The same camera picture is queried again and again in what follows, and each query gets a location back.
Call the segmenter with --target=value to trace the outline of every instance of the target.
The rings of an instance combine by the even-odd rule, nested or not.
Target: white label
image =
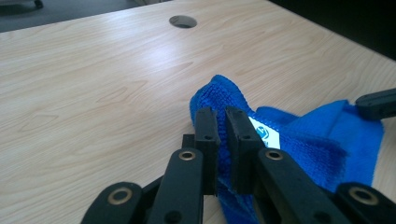
[[[279,132],[266,126],[265,124],[249,117],[257,134],[262,138],[266,147],[280,149]]]

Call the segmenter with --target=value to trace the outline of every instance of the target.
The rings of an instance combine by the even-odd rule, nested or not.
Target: dark floor
[[[33,1],[0,6],[0,33],[140,7],[134,0],[42,0],[42,2],[44,7],[41,9],[35,8]]]
[[[271,1],[396,60],[396,1]],[[139,7],[134,0],[43,0],[43,2],[42,9],[36,9],[33,2],[0,6],[0,33]]]
[[[271,1],[396,60],[396,1],[394,0]]]

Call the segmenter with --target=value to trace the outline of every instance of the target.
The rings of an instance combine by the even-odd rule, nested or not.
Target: table surface
[[[79,223],[107,186],[161,176],[215,74],[253,109],[297,115],[396,86],[396,62],[262,0],[173,1],[0,41],[1,223]],[[383,123],[374,187],[396,201],[396,119]],[[225,222],[214,197],[204,221]]]

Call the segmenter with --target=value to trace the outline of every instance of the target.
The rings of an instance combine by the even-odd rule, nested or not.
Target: black object
[[[252,194],[260,223],[396,223],[396,204],[379,191],[345,183],[321,189],[285,151],[266,148],[248,115],[226,108],[232,185]],[[196,134],[183,136],[163,177],[141,189],[121,182],[102,191],[82,220],[88,223],[202,223],[204,191],[216,194],[216,113],[196,114]]]
[[[35,7],[43,8],[43,2],[41,0],[35,0]]]
[[[386,119],[396,116],[396,89],[361,96],[356,107],[364,119]]]

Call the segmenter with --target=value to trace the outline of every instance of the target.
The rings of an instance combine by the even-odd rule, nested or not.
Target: blue cloth
[[[280,147],[287,151],[314,180],[330,191],[343,182],[371,185],[383,136],[380,121],[362,119],[347,100],[323,105],[302,117],[262,106],[254,112],[238,87],[216,75],[191,98],[191,118],[206,106],[218,111],[219,200],[228,223],[258,223],[251,195],[235,194],[230,182],[225,106],[244,110],[250,117],[279,132]]]

